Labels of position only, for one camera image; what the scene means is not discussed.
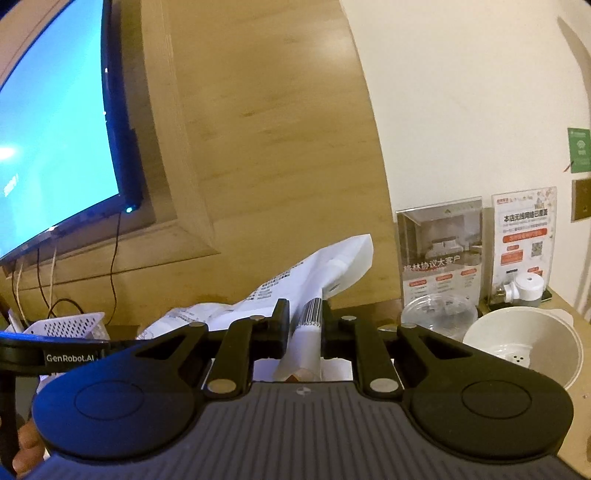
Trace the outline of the person's hand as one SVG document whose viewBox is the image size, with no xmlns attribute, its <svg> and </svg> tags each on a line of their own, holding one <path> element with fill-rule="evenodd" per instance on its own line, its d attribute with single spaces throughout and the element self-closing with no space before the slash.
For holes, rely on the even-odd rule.
<svg viewBox="0 0 591 480">
<path fill-rule="evenodd" d="M 22 478 L 44 460 L 45 445 L 32 419 L 18 430 L 18 443 L 12 467 L 16 476 Z"/>
</svg>

